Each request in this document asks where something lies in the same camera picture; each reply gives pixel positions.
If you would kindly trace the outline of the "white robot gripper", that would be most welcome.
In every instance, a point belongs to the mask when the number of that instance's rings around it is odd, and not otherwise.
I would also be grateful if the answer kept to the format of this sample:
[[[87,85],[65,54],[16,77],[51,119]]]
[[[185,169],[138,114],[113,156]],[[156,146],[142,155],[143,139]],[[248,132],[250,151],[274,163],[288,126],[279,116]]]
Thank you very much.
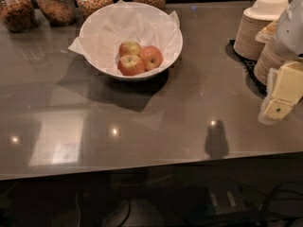
[[[292,0],[276,22],[274,47],[288,61],[278,70],[271,68],[267,77],[258,122],[273,125],[285,118],[303,97],[303,0]]]

